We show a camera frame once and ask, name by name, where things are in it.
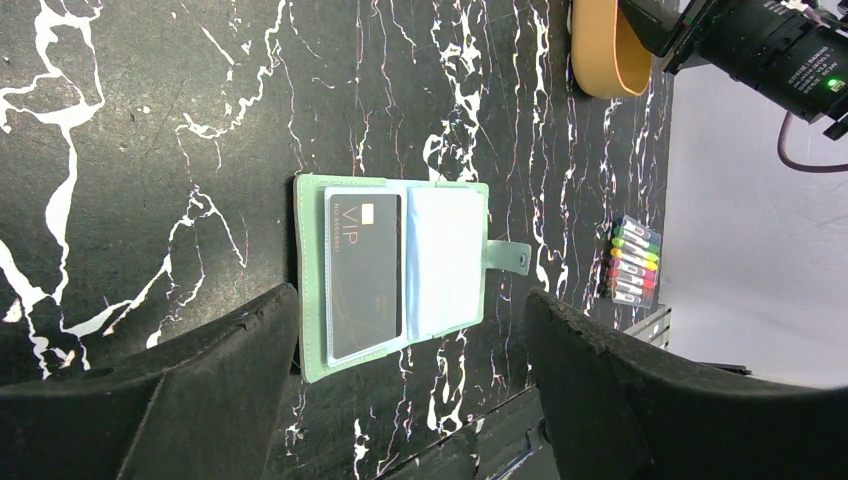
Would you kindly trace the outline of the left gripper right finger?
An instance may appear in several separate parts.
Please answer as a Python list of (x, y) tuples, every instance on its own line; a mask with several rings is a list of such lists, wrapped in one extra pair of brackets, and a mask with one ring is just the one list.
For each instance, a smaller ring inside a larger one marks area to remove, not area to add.
[(534, 289), (526, 341), (564, 479), (843, 479), (847, 391), (677, 356)]

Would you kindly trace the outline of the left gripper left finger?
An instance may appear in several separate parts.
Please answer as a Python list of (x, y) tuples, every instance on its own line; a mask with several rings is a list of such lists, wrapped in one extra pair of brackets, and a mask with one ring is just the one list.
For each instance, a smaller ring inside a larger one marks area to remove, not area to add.
[(299, 319), (282, 284), (112, 365), (3, 387), (2, 477), (262, 477)]

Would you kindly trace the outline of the green card holder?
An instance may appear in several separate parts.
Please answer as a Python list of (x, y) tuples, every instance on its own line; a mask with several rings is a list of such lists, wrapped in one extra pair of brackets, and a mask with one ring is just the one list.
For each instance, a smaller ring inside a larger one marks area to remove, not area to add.
[(479, 324), (487, 272), (528, 273), (529, 245), (489, 236), (486, 184), (302, 174), (293, 187), (307, 382)]

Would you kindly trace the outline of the black VIP credit card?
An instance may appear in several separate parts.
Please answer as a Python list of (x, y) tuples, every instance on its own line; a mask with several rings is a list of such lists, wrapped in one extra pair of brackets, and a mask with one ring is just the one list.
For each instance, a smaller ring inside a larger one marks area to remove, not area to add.
[(396, 191), (325, 191), (327, 359), (371, 353), (404, 334), (404, 201)]

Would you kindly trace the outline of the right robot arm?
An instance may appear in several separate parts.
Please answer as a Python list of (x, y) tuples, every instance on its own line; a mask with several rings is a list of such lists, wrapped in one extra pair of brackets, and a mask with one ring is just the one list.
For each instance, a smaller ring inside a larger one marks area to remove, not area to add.
[(794, 116), (847, 134), (847, 4), (815, 1), (620, 1), (620, 12), (664, 72), (712, 65)]

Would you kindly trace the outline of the pack of coloured markers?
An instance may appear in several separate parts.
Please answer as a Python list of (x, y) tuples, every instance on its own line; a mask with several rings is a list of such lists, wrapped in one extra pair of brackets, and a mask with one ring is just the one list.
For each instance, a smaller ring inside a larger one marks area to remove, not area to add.
[(606, 295), (619, 305), (651, 308), (659, 284), (662, 235), (624, 215), (613, 224), (608, 246)]

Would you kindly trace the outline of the orange oval tray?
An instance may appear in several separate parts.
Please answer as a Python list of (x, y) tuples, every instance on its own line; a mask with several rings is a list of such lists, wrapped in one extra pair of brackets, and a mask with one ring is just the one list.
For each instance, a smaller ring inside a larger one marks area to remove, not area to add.
[(579, 87), (601, 99), (636, 97), (650, 83), (652, 54), (616, 0), (571, 2), (571, 64)]

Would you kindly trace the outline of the aluminium frame rail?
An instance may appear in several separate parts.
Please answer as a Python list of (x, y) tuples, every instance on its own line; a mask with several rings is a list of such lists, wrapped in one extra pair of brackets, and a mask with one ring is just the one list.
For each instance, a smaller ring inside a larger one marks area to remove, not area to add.
[(672, 309), (667, 305), (659, 308), (643, 320), (624, 331), (625, 334), (661, 349), (668, 349), (670, 342)]

